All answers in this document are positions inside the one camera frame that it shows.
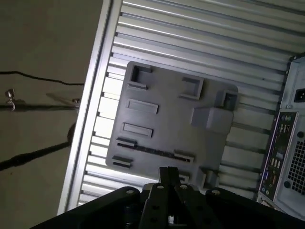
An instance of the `ribbed metal panel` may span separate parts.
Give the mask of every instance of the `ribbed metal panel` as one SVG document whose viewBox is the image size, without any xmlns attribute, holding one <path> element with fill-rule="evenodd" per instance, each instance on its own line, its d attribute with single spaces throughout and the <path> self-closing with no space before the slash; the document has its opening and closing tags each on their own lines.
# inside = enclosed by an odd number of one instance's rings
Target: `ribbed metal panel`
<svg viewBox="0 0 305 229">
<path fill-rule="evenodd" d="M 276 2 L 280 6 L 271 0 L 124 0 L 112 12 L 104 43 L 109 52 L 99 70 L 104 97 L 79 204 L 123 185 L 151 182 L 105 165 L 129 61 L 238 86 L 240 106 L 224 149 L 220 187 L 254 197 L 288 58 L 305 45 L 305 16 L 293 11 L 301 10 L 300 3 Z"/>
</svg>

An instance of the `screw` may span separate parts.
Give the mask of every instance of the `screw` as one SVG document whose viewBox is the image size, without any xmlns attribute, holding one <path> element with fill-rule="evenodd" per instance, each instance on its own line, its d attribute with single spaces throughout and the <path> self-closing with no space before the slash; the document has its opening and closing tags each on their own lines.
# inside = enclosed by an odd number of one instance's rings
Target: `screw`
<svg viewBox="0 0 305 229">
<path fill-rule="evenodd" d="M 75 104 L 79 104 L 81 102 L 80 99 L 72 99 L 72 102 L 75 103 Z"/>
<path fill-rule="evenodd" d="M 5 96 L 9 99 L 14 99 L 15 97 L 15 89 L 10 88 L 5 92 Z"/>
<path fill-rule="evenodd" d="M 220 191 L 218 191 L 218 190 L 213 190 L 212 193 L 215 194 L 215 195 L 219 195 L 219 194 L 220 194 Z"/>
</svg>

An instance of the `port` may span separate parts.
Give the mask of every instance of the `port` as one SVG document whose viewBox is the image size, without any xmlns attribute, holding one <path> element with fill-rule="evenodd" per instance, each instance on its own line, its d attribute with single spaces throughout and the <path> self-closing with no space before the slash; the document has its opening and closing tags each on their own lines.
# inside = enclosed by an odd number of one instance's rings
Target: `port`
<svg viewBox="0 0 305 229">
<path fill-rule="evenodd" d="M 285 120 L 286 121 L 290 121 L 291 120 L 291 116 L 286 115 Z"/>
<path fill-rule="evenodd" d="M 303 89 L 298 89 L 295 92 L 295 103 L 303 103 L 305 102 L 305 88 Z"/>
<path fill-rule="evenodd" d="M 265 180 L 267 179 L 268 174 L 269 174 L 269 172 L 268 172 L 268 171 L 267 171 L 267 172 L 264 174 L 264 179 L 265 179 Z"/>
<path fill-rule="evenodd" d="M 284 155 L 281 154 L 281 152 L 277 152 L 277 153 L 276 153 L 276 157 L 279 158 L 280 160 L 282 160 L 283 157 L 284 157 Z"/>
<path fill-rule="evenodd" d="M 290 131 L 290 125 L 286 125 L 286 133 Z"/>
<path fill-rule="evenodd" d="M 273 177 L 273 180 L 272 180 L 272 185 L 274 185 L 276 182 L 276 175 Z"/>
</svg>

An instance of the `black cord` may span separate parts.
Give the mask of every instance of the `black cord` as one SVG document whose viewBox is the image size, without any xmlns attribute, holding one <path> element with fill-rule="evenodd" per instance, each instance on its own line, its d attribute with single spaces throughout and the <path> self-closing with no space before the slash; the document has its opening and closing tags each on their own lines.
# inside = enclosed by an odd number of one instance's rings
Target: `black cord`
<svg viewBox="0 0 305 229">
<path fill-rule="evenodd" d="M 45 149 L 40 149 L 32 153 L 20 154 L 12 157 L 10 160 L 1 161 L 0 162 L 0 171 L 11 167 L 22 166 L 36 158 L 40 158 L 42 156 L 46 156 L 48 154 L 54 153 L 58 150 L 64 149 L 70 146 L 70 142 L 64 142 L 55 146 L 51 146 Z"/>
<path fill-rule="evenodd" d="M 25 74 L 25 73 L 22 73 L 22 72 L 18 72 L 18 71 L 0 72 L 0 75 L 11 75 L 11 74 L 19 74 L 19 75 L 22 75 L 24 77 L 28 77 L 28 78 L 34 79 L 34 80 L 42 80 L 42 81 L 48 81 L 48 82 L 54 82 L 54 83 L 61 83 L 63 85 L 68 85 L 68 86 L 83 86 L 84 85 L 83 83 L 66 83 L 66 82 L 63 82 L 61 80 L 40 78 L 40 77 Z"/>
</svg>

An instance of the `mounting hole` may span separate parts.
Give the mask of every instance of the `mounting hole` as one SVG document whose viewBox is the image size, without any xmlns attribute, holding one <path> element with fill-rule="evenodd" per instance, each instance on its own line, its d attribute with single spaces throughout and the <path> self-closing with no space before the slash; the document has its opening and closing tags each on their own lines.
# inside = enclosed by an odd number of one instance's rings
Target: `mounting hole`
<svg viewBox="0 0 305 229">
<path fill-rule="evenodd" d="M 211 224 L 212 223 L 212 220 L 210 218 L 204 218 L 203 219 L 203 222 L 207 225 Z"/>
<path fill-rule="evenodd" d="M 299 137 L 299 138 L 303 138 L 304 137 L 304 132 L 303 131 L 299 131 L 299 132 L 297 132 L 297 137 Z"/>
<path fill-rule="evenodd" d="M 154 217 L 154 218 L 151 218 L 151 222 L 152 222 L 152 223 L 156 223 L 156 222 L 158 222 L 158 219 L 155 218 L 155 217 Z"/>
</svg>

